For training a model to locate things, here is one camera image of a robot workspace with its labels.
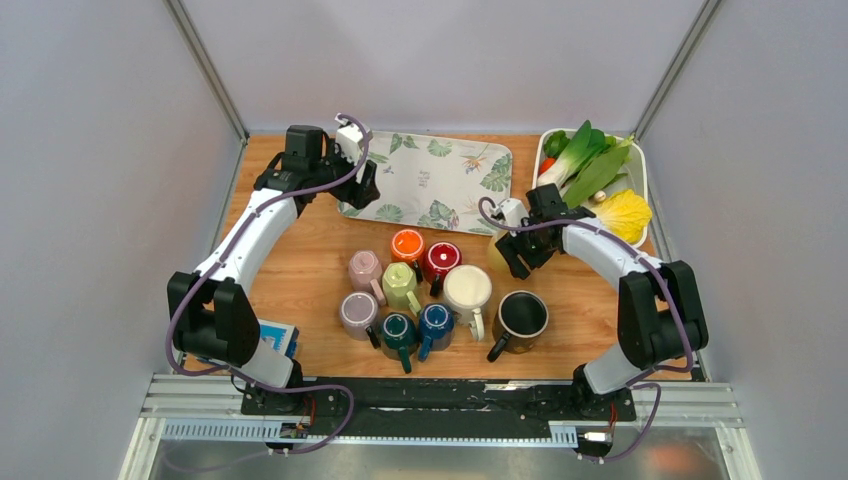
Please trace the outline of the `pink mug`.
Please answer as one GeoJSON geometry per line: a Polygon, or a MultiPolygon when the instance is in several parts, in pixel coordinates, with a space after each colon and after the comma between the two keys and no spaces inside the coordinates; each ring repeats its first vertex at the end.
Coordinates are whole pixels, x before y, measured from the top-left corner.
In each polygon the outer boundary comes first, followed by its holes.
{"type": "Polygon", "coordinates": [[[383,267],[374,251],[357,251],[348,262],[348,275],[354,291],[372,294],[380,306],[387,304],[382,289],[383,267]]]}

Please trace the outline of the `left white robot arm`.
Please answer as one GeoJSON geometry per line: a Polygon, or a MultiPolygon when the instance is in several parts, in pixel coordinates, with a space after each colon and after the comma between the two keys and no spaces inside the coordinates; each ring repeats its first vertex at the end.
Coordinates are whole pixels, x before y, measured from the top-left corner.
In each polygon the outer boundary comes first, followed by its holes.
{"type": "Polygon", "coordinates": [[[319,193],[356,209],[379,198],[377,166],[368,157],[371,129],[350,115],[336,120],[334,135],[315,126],[289,127],[283,151],[257,177],[245,210],[219,246],[167,284],[171,367],[190,373],[175,352],[210,360],[206,374],[229,371],[266,390],[269,403],[287,415],[306,399],[305,386],[294,377],[299,365],[261,338],[248,293],[271,249],[319,193]]]}

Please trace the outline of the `orange mug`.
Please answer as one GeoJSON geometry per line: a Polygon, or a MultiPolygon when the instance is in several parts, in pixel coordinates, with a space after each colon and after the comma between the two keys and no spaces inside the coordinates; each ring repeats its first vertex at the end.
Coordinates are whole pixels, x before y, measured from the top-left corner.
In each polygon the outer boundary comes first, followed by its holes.
{"type": "Polygon", "coordinates": [[[410,266],[420,261],[425,249],[426,242],[423,235],[411,228],[396,231],[390,241],[392,261],[404,262],[410,266]]]}

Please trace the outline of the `pale yellow mug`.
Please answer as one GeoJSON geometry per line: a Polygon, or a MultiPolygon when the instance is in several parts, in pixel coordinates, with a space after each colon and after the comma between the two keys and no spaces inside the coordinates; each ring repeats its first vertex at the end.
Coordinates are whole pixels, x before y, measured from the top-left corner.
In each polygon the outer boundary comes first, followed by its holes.
{"type": "Polygon", "coordinates": [[[505,231],[499,231],[495,233],[491,238],[487,245],[486,249],[486,258],[489,269],[492,272],[509,275],[510,269],[507,261],[504,259],[502,253],[497,248],[497,242],[506,234],[505,231]]]}

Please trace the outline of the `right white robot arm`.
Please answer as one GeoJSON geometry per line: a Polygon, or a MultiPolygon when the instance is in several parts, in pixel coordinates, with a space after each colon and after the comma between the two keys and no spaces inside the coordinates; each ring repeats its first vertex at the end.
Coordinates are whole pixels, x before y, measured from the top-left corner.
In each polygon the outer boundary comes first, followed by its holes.
{"type": "Polygon", "coordinates": [[[478,210],[501,231],[495,246],[513,277],[527,278],[560,253],[583,261],[617,292],[616,343],[574,373],[581,383],[570,402],[578,415],[599,416],[610,393],[656,371],[676,370],[676,359],[685,361],[683,373],[694,367],[709,333],[689,264],[663,262],[633,247],[590,209],[568,206],[553,185],[528,191],[524,201],[483,197],[478,210]]]}

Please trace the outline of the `light green faceted mug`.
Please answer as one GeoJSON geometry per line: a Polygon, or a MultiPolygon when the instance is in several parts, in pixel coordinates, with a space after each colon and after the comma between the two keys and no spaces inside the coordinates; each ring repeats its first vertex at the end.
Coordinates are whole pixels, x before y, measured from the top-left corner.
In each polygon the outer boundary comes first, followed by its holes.
{"type": "Polygon", "coordinates": [[[388,306],[396,311],[407,311],[417,318],[422,306],[417,297],[417,276],[405,262],[390,263],[382,276],[382,290],[388,306]]]}

